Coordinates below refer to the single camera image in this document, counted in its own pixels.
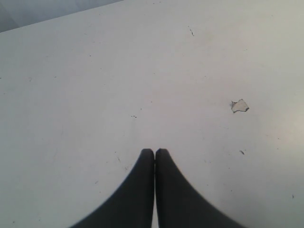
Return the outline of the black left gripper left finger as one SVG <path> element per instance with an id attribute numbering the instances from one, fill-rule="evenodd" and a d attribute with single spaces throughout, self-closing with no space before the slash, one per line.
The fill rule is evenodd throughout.
<path id="1" fill-rule="evenodd" d="M 150 228 L 154 207 L 154 153 L 143 149 L 117 190 L 74 228 Z"/>

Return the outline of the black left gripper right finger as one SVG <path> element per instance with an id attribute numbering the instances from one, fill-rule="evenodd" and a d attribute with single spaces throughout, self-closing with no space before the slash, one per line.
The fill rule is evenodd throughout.
<path id="1" fill-rule="evenodd" d="M 168 150 L 155 154 L 155 192 L 160 228 L 238 228 L 182 175 Z"/>

